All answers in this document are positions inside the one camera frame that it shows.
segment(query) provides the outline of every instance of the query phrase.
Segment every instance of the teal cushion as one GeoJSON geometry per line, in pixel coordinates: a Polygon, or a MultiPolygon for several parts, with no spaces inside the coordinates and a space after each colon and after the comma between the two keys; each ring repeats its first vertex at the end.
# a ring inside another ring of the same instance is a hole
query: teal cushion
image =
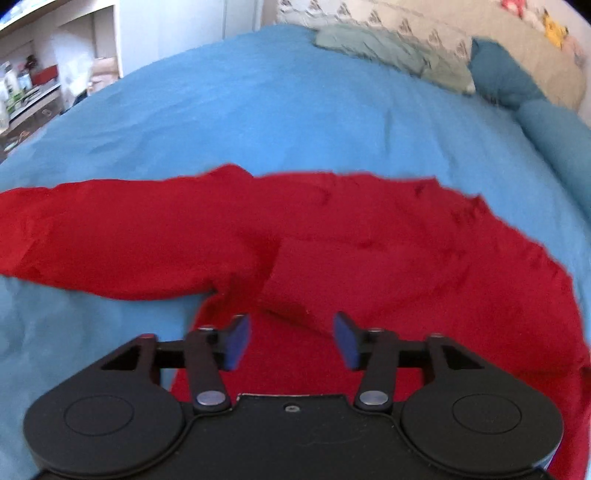
{"type": "Polygon", "coordinates": [[[545,99],[532,77],[495,41],[473,39],[469,68],[476,91],[492,103],[517,110],[528,100],[545,99]]]}
{"type": "Polygon", "coordinates": [[[516,114],[526,136],[591,220],[591,130],[579,116],[547,100],[526,102],[516,114]]]}

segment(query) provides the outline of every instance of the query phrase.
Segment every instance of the white wall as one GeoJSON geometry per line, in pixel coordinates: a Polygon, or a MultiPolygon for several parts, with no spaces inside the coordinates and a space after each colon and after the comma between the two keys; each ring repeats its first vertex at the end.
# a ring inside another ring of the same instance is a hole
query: white wall
{"type": "Polygon", "coordinates": [[[116,57],[115,20],[113,7],[97,10],[92,14],[97,57],[116,57]]]}

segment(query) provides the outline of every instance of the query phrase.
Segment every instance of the bottle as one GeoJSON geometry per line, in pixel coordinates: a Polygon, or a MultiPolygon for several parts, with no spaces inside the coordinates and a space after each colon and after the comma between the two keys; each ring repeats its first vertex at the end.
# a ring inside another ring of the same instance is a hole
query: bottle
{"type": "Polygon", "coordinates": [[[18,66],[18,70],[18,84],[23,92],[28,92],[33,88],[33,83],[31,81],[29,71],[25,68],[24,63],[18,66]]]}
{"type": "Polygon", "coordinates": [[[4,85],[11,98],[18,96],[21,92],[21,86],[18,83],[17,74],[14,72],[10,62],[6,62],[2,65],[4,67],[4,85]]]}

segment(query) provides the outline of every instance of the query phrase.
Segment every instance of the red cloth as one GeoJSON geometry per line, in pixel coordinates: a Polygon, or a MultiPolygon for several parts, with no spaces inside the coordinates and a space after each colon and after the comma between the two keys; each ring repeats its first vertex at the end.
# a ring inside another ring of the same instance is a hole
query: red cloth
{"type": "MultiPolygon", "coordinates": [[[[330,338],[338,310],[404,339],[443,333],[556,402],[566,428],[551,471],[584,477],[589,354],[571,279],[478,197],[435,180],[226,166],[11,190],[0,232],[4,275],[128,300],[215,290],[198,323],[252,314],[251,345],[224,374],[233,395],[353,394],[359,374],[330,338]]],[[[414,380],[400,376],[396,397],[414,380]]],[[[187,399],[183,374],[173,393],[187,399]]]]}

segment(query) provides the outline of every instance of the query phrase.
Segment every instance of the blue bedsheet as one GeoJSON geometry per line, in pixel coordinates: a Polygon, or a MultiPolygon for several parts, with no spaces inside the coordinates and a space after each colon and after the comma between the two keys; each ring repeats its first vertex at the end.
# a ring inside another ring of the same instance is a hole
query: blue bedsheet
{"type": "MultiPolygon", "coordinates": [[[[0,192],[164,179],[228,162],[254,174],[436,176],[483,194],[497,215],[542,242],[572,274],[591,325],[590,227],[512,114],[320,50],[312,38],[304,28],[270,27],[134,72],[1,164],[0,192]]],[[[0,277],[1,478],[35,472],[20,425],[36,397],[140,332],[181,337],[201,299],[113,301],[0,277]]]]}

